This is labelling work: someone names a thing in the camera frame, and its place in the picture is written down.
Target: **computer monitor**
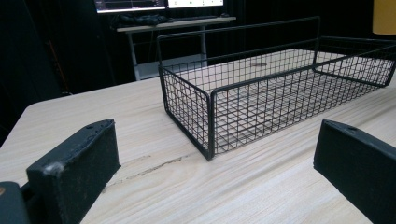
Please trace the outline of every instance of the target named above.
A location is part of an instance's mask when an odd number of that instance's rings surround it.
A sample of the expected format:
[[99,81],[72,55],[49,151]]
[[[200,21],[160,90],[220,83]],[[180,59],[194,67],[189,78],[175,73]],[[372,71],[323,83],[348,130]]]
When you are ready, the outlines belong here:
[[168,0],[169,8],[222,7],[223,0]]
[[165,9],[165,0],[93,0],[99,14]]

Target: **wood grain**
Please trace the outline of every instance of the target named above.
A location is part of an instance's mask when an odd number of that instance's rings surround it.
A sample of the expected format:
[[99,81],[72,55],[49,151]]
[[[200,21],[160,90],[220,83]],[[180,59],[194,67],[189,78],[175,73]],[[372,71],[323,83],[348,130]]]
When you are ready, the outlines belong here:
[[396,146],[394,84],[208,162],[165,114],[158,78],[29,106],[0,148],[0,181],[86,124],[114,119],[122,167],[83,223],[370,223],[313,169],[323,119]]

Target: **black padded support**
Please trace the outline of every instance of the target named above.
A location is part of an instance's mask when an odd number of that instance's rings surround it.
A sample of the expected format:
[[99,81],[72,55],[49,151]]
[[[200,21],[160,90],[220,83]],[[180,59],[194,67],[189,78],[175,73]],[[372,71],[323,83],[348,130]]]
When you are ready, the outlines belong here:
[[374,223],[396,223],[396,148],[323,120],[314,168]]
[[20,186],[14,182],[0,182],[0,223],[30,223]]
[[115,123],[90,124],[27,168],[48,223],[79,223],[120,168]]

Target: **metal wire mesh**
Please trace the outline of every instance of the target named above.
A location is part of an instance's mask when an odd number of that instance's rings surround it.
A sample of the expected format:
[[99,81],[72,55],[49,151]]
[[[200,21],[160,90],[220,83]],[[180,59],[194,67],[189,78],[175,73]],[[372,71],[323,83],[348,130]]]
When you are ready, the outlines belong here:
[[165,110],[210,160],[388,85],[395,52],[388,41],[318,38],[160,65]]

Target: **white desk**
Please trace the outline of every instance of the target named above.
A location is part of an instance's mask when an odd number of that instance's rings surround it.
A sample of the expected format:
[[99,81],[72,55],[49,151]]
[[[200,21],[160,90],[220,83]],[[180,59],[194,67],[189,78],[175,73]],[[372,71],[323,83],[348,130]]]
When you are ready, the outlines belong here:
[[[142,32],[150,32],[150,31],[159,31],[159,30],[169,30],[169,29],[180,29],[186,27],[199,27],[201,31],[205,29],[207,25],[227,23],[230,21],[236,20],[236,17],[227,17],[222,18],[218,17],[215,19],[205,19],[205,20],[197,20],[197,21],[175,21],[168,23],[161,23],[156,26],[135,26],[135,27],[126,27],[117,29],[118,32],[124,32],[128,36],[128,42],[131,49],[132,63],[134,65],[134,78],[136,81],[157,77],[158,63],[143,63],[138,64],[136,59],[136,54],[134,51],[134,41],[132,39],[132,34],[142,33]],[[172,64],[172,63],[180,63],[180,60],[185,62],[192,62],[198,60],[204,60],[206,58],[206,43],[205,43],[205,35],[201,35],[201,54],[200,55],[192,55],[190,57],[186,57],[184,59],[173,59],[164,61],[164,64]]]

